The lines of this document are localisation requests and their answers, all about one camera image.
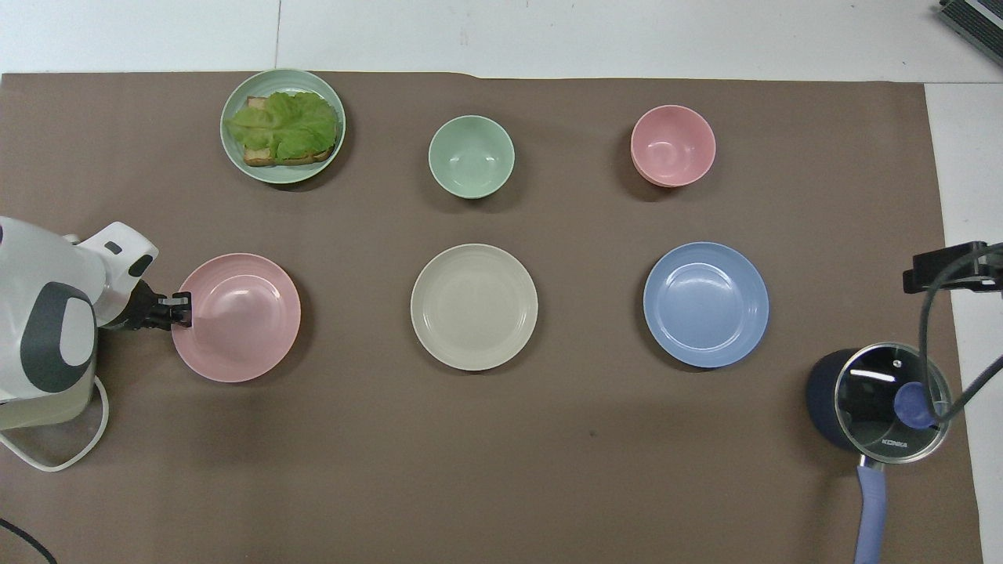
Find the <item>bowl rim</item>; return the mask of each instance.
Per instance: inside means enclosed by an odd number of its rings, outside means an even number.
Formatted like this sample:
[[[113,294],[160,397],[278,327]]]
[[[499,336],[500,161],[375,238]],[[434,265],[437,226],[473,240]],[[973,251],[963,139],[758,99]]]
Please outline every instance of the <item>bowl rim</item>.
[[[435,146],[435,139],[438,138],[439,133],[441,133],[443,129],[445,129],[447,126],[449,126],[450,124],[452,124],[455,121],[469,120],[469,119],[479,120],[479,121],[486,121],[486,122],[492,124],[493,126],[497,127],[498,130],[500,130],[505,134],[505,139],[508,142],[507,149],[508,149],[509,153],[512,154],[512,166],[509,167],[509,171],[506,173],[505,178],[503,178],[501,181],[499,183],[497,183],[497,186],[491,188],[490,190],[488,190],[487,192],[485,192],[483,194],[480,194],[479,196],[467,196],[467,195],[464,195],[464,194],[458,194],[458,193],[456,193],[450,187],[446,186],[446,183],[443,182],[439,178],[439,176],[437,174],[435,174],[435,167],[432,166],[432,147]],[[464,200],[479,200],[481,198],[486,198],[486,197],[490,196],[491,194],[494,194],[495,192],[498,191],[498,189],[500,189],[503,186],[505,186],[505,184],[507,182],[509,182],[509,179],[512,177],[512,172],[515,169],[516,169],[516,146],[512,142],[512,135],[509,134],[509,130],[506,129],[500,123],[498,123],[497,121],[495,121],[495,120],[493,120],[490,117],[487,117],[485,115],[479,115],[479,114],[476,114],[476,113],[467,113],[467,114],[464,114],[464,115],[457,115],[457,116],[449,119],[445,123],[442,123],[441,125],[439,125],[439,127],[437,129],[435,129],[435,133],[432,134],[431,140],[428,142],[428,170],[429,170],[429,172],[431,172],[432,178],[434,178],[435,182],[438,183],[438,185],[440,187],[442,187],[442,190],[445,190],[446,192],[448,192],[449,194],[452,194],[453,196],[455,196],[457,198],[463,198]]]
[[[703,123],[703,126],[705,126],[707,128],[707,131],[710,132],[710,140],[712,142],[710,146],[710,162],[707,164],[707,167],[703,171],[701,171],[700,174],[697,175],[695,178],[693,178],[692,180],[688,180],[684,183],[667,183],[664,181],[656,180],[654,177],[649,175],[644,170],[644,168],[638,163],[637,154],[634,152],[634,139],[636,138],[637,135],[638,125],[640,125],[642,121],[648,118],[650,114],[656,111],[660,112],[670,108],[682,109],[684,112],[698,117],[700,122]],[[634,163],[634,169],[637,170],[638,174],[640,174],[644,178],[644,180],[650,182],[655,186],[660,186],[662,188],[679,188],[681,186],[686,186],[695,183],[696,181],[702,179],[710,171],[710,168],[714,165],[714,160],[717,158],[717,137],[714,135],[714,128],[710,126],[710,123],[707,121],[707,118],[701,115],[700,112],[693,109],[692,107],[688,107],[677,103],[667,103],[667,104],[657,105],[655,107],[652,107],[648,111],[645,111],[644,114],[641,115],[641,117],[639,117],[637,121],[634,122],[634,128],[631,129],[630,133],[630,157],[631,161]]]

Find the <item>cream plate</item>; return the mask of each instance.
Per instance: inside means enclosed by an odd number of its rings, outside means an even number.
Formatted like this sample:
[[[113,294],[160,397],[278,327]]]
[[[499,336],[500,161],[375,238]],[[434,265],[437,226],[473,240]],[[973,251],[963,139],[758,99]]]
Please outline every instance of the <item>cream plate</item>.
[[[516,356],[533,334],[537,312],[537,288],[526,267],[478,243],[439,253],[411,292],[418,340],[461,370],[486,370]]]

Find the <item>table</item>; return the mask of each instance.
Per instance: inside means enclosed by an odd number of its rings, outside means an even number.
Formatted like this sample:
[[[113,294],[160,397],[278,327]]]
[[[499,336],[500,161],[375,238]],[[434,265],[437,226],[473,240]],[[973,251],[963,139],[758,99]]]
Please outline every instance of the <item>table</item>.
[[[1000,203],[991,200],[1003,175],[991,149],[1000,145],[994,124],[1003,117],[1003,71],[936,22],[933,4],[522,0],[419,9],[388,0],[232,1],[157,12],[123,1],[4,1],[0,71],[294,66],[925,82],[946,242],[1003,240]],[[998,296],[964,293],[953,302],[963,378],[970,379],[1000,348],[1003,305]],[[992,408],[1000,401],[1003,385],[993,382],[967,410],[987,562],[1003,562],[995,535],[1003,529],[1003,442],[993,432],[1003,414]]]

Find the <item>black clamp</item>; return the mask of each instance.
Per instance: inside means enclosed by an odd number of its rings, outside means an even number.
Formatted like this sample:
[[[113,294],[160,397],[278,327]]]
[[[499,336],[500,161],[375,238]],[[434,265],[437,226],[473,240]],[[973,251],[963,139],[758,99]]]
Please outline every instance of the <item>black clamp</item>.
[[[139,280],[125,309],[103,328],[135,330],[151,327],[170,331],[172,325],[192,326],[192,292],[177,292],[169,298],[153,292]]]
[[[902,289],[907,294],[927,291],[934,278],[953,261],[988,247],[984,241],[972,241],[913,257],[913,268],[902,273]],[[941,288],[963,288],[973,292],[1003,291],[1003,251],[974,259],[948,278]]]

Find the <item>green bowl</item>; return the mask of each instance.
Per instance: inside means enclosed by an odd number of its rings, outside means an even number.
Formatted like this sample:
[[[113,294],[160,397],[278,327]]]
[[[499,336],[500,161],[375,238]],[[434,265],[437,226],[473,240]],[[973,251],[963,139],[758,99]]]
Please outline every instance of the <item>green bowl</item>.
[[[505,127],[481,115],[446,121],[428,146],[428,168],[435,181],[460,198],[493,194],[515,165],[516,148]]]

